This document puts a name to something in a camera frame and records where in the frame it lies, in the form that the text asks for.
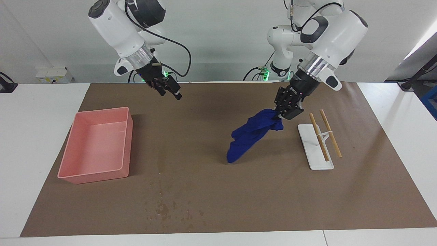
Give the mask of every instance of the pink plastic bin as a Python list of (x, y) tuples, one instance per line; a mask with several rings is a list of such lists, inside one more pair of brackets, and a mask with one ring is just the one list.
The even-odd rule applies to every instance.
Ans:
[(129, 108), (77, 113), (58, 178), (82, 184), (127, 177), (132, 125)]

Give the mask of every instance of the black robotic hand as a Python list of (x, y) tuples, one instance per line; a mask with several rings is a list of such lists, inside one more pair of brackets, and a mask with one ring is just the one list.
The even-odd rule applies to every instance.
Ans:
[(304, 109), (302, 102), (318, 86), (319, 82), (304, 71), (298, 72), (290, 80), (286, 88), (280, 87), (275, 98), (277, 118), (291, 120), (301, 114)]
[(171, 77), (171, 75), (165, 77), (162, 74), (162, 69), (163, 67), (154, 57), (149, 64), (137, 69), (136, 72), (151, 88), (157, 90), (161, 96), (164, 96), (166, 91), (168, 91), (177, 100), (180, 100), (182, 98), (182, 94), (180, 93), (180, 85), (173, 77)]

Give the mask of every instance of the blue towel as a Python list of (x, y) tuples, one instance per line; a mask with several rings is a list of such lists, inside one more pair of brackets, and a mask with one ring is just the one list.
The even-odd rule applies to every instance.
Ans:
[(238, 160), (256, 142), (263, 138), (269, 130), (283, 130), (282, 119), (273, 119), (277, 111), (264, 109), (254, 117), (248, 119), (247, 123), (232, 132), (233, 141), (228, 150), (228, 163)]

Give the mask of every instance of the brown paper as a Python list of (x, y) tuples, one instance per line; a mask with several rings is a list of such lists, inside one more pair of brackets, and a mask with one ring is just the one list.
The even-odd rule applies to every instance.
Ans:
[[(21, 236), (437, 227), (356, 84), (321, 85), (305, 112), (227, 165), (233, 130), (272, 108), (286, 84), (183, 84), (181, 101), (145, 84), (92, 84), (81, 111), (127, 106), (130, 176), (74, 185), (56, 177), (63, 150)], [(309, 169), (298, 124), (324, 109), (343, 158)]]

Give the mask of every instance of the white robot link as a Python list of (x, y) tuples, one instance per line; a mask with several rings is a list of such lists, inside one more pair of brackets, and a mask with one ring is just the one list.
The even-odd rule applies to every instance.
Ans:
[(338, 91), (342, 84), (334, 72), (346, 64), (367, 33), (366, 21), (342, 0), (288, 0), (291, 25), (276, 26), (268, 32), (274, 48), (270, 69), (279, 77), (288, 76), (293, 46), (304, 46), (311, 52), (299, 60), (297, 72), (287, 88), (279, 88), (275, 104), (278, 117), (293, 119), (304, 111), (302, 102), (320, 83)]
[(115, 75), (135, 71), (162, 96), (169, 91), (180, 100), (179, 84), (170, 75), (164, 75), (164, 64), (157, 60), (152, 47), (165, 42), (159, 25), (165, 12), (160, 0), (121, 0), (117, 3), (98, 0), (90, 8), (88, 17), (120, 57), (115, 65)]

